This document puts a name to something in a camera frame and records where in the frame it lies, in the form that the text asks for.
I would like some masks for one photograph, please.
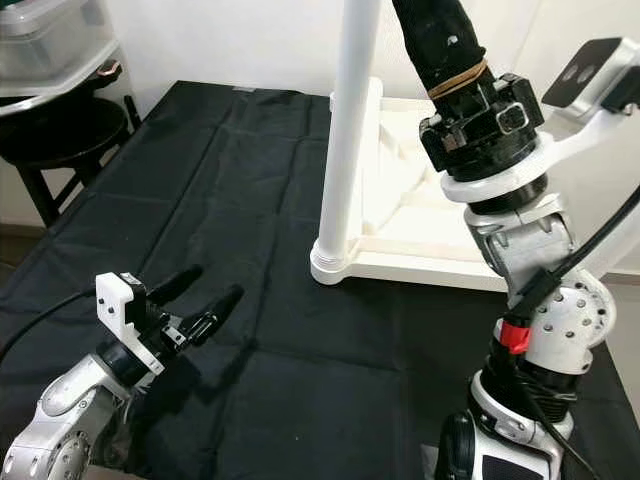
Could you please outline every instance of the table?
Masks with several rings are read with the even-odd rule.
[[[178,82],[0,291],[0,336],[105,271],[152,285],[192,263],[170,305],[246,288],[218,335],[154,383],[129,468],[153,479],[420,479],[421,445],[465,406],[503,294],[315,283],[328,99]],[[43,388],[107,337],[91,300],[34,329],[0,372],[0,452]],[[605,479],[640,471],[640,434],[606,346],[572,441]],[[570,478],[583,479],[569,464]]]

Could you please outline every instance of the plastic storage box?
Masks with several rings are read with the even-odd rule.
[[[57,95],[117,43],[100,0],[23,0],[0,10],[0,96]]]

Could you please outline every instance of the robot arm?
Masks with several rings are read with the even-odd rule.
[[[446,171],[445,195],[468,205],[465,221],[509,296],[486,364],[470,382],[468,409],[443,427],[436,480],[556,480],[564,453],[598,478],[566,442],[590,349],[616,318],[611,294],[584,267],[601,275],[633,246],[620,235],[601,240],[616,227],[640,235],[640,195],[578,248],[560,195],[546,192],[546,172],[602,141],[632,111],[640,47],[613,38],[580,49],[543,99],[578,129],[554,141],[536,131],[544,119],[529,82],[492,75],[457,1],[394,6],[437,108],[421,122],[422,143],[436,170]]]
[[[159,305],[186,289],[199,271],[191,269],[147,293],[129,273],[96,277],[98,317],[116,340],[101,345],[47,387],[31,423],[9,448],[2,480],[80,479],[89,461],[103,458],[103,438],[138,385],[162,373],[164,365],[190,345],[202,345],[228,318],[242,297],[234,286],[219,301],[186,318]]]

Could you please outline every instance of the white stand base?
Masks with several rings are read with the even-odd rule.
[[[355,276],[506,291],[466,228],[465,206],[444,197],[420,144],[419,122],[433,114],[426,100],[382,98],[382,83],[371,79],[351,204],[322,212],[347,216],[345,256],[323,255],[316,241],[310,260],[318,282]]]

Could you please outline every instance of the floor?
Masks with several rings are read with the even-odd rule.
[[[25,255],[38,242],[43,230],[27,229],[16,232],[0,226],[0,287]],[[622,380],[629,401],[633,407],[636,421],[640,423],[640,372],[638,363],[640,351],[640,285],[608,285],[613,293],[617,308],[617,326],[607,339],[618,374]],[[123,475],[120,472],[91,467],[88,480],[135,480],[137,477]]]

